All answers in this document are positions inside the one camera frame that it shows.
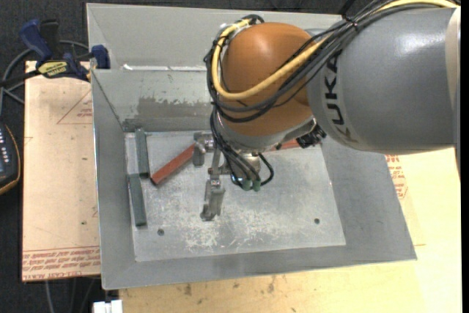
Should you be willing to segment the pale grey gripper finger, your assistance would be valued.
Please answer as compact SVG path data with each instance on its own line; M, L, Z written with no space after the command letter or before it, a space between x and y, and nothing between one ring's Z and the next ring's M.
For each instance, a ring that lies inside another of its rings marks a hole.
M203 166L205 155L215 148L213 135L207 132L196 132L193 135L193 165Z
M224 194L225 188L221 185L221 181L218 178L209 178L206 182L204 205L200 213L201 220L212 221L221 214Z

